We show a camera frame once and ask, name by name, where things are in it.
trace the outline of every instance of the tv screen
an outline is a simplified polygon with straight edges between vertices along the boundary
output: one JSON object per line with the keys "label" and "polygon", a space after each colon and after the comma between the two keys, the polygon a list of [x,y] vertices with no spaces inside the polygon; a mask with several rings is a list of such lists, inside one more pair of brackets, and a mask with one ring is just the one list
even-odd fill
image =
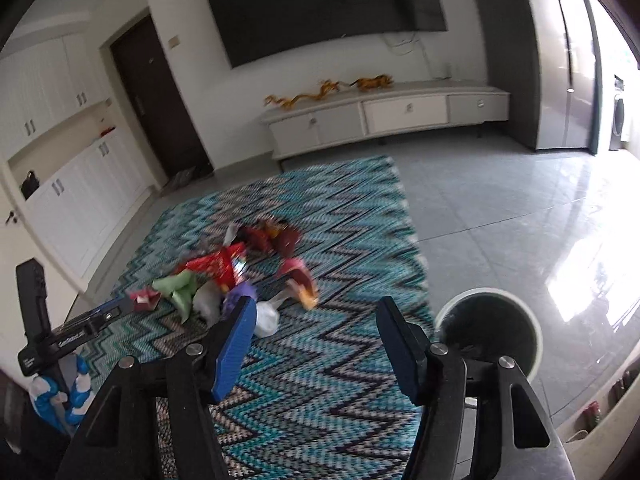
{"label": "tv screen", "polygon": [[440,0],[209,0],[232,66],[359,34],[447,30]]}

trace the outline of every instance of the turquoise rug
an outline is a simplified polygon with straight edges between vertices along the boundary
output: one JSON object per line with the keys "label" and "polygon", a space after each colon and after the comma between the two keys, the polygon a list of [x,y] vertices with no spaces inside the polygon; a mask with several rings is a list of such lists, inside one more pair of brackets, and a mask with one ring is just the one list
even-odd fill
{"label": "turquoise rug", "polygon": [[[296,255],[318,280],[311,312],[283,306],[278,332],[254,339],[238,384],[211,409],[235,478],[400,478],[420,409],[396,384],[376,328],[374,308],[392,296],[431,334],[424,261],[391,158],[380,156],[289,171],[189,200],[158,219],[113,295],[167,272],[202,237],[222,240],[230,221],[284,217],[302,232]],[[250,254],[261,299],[280,290],[277,257]],[[173,307],[134,313],[86,345],[96,388],[118,359],[170,356],[200,338],[203,325],[180,325]],[[166,402],[158,401],[162,466],[175,477]]]}

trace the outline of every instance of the door handle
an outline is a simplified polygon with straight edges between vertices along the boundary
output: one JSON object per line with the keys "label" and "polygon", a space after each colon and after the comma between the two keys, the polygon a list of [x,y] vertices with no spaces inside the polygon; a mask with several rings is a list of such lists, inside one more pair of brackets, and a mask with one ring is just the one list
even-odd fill
{"label": "door handle", "polygon": [[139,97],[139,96],[137,96],[137,95],[136,95],[136,106],[138,107],[138,113],[139,113],[141,116],[146,115],[145,109],[144,109],[144,107],[142,106],[142,101],[140,100],[140,97]]}

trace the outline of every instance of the trash bin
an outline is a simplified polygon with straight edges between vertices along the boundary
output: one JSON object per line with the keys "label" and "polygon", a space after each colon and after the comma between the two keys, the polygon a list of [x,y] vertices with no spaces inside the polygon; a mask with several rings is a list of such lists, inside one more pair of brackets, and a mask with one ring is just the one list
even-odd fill
{"label": "trash bin", "polygon": [[468,359],[512,357],[529,382],[542,359],[538,320],[524,301],[499,288],[474,288],[450,300],[436,316],[436,338]]}

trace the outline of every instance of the glossy floor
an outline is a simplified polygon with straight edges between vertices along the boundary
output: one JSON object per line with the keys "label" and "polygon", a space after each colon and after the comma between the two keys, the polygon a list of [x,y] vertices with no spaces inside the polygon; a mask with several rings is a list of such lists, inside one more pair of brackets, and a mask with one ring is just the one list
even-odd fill
{"label": "glossy floor", "polygon": [[[461,128],[311,153],[285,167],[379,154],[400,171],[434,314],[478,286],[508,290],[536,314],[544,343],[533,386],[558,426],[640,338],[640,162],[624,151],[534,154],[488,128]],[[102,280],[102,294],[165,208],[276,171],[256,161],[159,199]],[[465,427],[461,461],[471,456],[472,418]]]}

